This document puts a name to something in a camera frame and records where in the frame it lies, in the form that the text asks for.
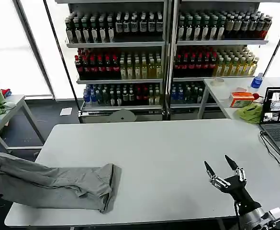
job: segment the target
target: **robotic hand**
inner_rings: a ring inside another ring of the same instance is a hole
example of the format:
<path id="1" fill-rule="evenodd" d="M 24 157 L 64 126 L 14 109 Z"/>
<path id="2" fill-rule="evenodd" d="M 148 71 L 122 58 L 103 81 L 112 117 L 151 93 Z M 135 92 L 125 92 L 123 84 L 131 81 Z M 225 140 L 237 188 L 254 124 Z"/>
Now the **robotic hand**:
<path id="1" fill-rule="evenodd" d="M 210 176 L 211 184 L 221 192 L 230 194 L 235 201 L 235 206 L 236 204 L 238 205 L 242 229 L 269 230 L 274 228 L 276 223 L 280 221 L 280 208 L 275 208 L 265 213 L 261 204 L 254 201 L 245 189 L 247 179 L 244 169 L 239 168 L 227 155 L 225 155 L 225 158 L 235 172 L 234 176 L 226 179 L 216 176 L 210 165 L 206 161 L 204 163 Z"/>

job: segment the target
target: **gray cloth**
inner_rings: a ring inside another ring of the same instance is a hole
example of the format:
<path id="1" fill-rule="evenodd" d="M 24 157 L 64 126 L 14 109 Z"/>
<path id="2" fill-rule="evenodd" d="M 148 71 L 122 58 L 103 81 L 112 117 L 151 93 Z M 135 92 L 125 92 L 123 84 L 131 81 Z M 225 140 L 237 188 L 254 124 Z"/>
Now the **gray cloth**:
<path id="1" fill-rule="evenodd" d="M 3 199 L 37 208 L 96 209 L 101 213 L 113 194 L 113 164 L 96 168 L 48 168 L 0 153 Z"/>

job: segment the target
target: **white table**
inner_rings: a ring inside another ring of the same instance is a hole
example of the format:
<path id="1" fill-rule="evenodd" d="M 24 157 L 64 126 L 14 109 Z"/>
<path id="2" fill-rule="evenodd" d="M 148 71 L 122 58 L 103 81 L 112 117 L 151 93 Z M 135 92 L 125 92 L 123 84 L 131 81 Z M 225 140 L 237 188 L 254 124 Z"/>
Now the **white table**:
<path id="1" fill-rule="evenodd" d="M 41 140 L 41 142 L 45 143 L 45 138 L 39 131 L 36 125 L 36 121 L 34 116 L 32 115 L 28 105 L 25 102 L 25 95 L 11 95 L 7 97 L 6 102 L 12 102 L 16 106 L 11 110 L 8 110 L 6 113 L 0 115 L 0 130 L 5 126 L 5 124 L 20 110 L 24 112 L 27 120 L 31 124 L 32 128 L 36 132 L 37 136 Z M 9 153 L 11 150 L 19 150 L 19 149 L 41 149 L 42 146 L 30 146 L 30 147 L 9 147 L 4 140 L 0 137 L 0 145 Z"/>
<path id="2" fill-rule="evenodd" d="M 101 214 L 14 203 L 5 224 L 92 226 L 234 216 L 233 199 L 209 183 L 203 163 L 229 177 L 233 171 L 225 154 L 245 168 L 247 191 L 265 211 L 280 207 L 280 180 L 275 179 L 280 168 L 258 133 L 256 126 L 231 119 L 57 125 L 36 162 L 49 167 L 119 166 L 114 209 Z"/>
<path id="3" fill-rule="evenodd" d="M 236 88 L 249 88 L 253 78 L 224 78 L 224 83 L 214 86 L 212 85 L 212 82 L 214 81 L 214 78 L 212 79 L 204 79 L 205 83 L 205 90 L 202 97 L 202 103 L 198 112 L 198 119 L 202 118 L 207 99 L 209 94 L 214 98 L 217 105 L 220 107 L 222 112 L 224 113 L 225 117 L 230 119 L 237 119 L 241 120 L 239 116 L 236 114 L 236 110 L 239 108 L 231 108 L 229 107 L 228 103 L 228 97 L 231 92 L 236 92 Z M 259 88 L 259 95 L 265 96 L 266 88 L 267 87 L 280 87 L 280 78 L 264 78 L 261 87 Z"/>

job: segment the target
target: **orange box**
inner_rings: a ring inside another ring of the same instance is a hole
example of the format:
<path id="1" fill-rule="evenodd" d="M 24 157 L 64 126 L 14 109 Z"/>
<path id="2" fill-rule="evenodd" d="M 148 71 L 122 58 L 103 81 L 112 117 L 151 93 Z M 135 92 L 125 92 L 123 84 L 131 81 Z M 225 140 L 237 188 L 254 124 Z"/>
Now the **orange box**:
<path id="1" fill-rule="evenodd" d="M 251 104 L 254 96 L 250 92 L 232 92 L 229 97 L 230 107 L 245 107 Z"/>

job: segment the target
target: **laptop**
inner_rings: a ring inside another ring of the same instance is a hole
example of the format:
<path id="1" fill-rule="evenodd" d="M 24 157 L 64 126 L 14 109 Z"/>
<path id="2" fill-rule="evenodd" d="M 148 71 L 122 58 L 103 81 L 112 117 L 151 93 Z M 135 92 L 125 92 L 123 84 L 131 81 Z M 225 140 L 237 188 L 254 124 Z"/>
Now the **laptop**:
<path id="1" fill-rule="evenodd" d="M 267 88 L 260 126 L 280 150 L 280 87 Z"/>

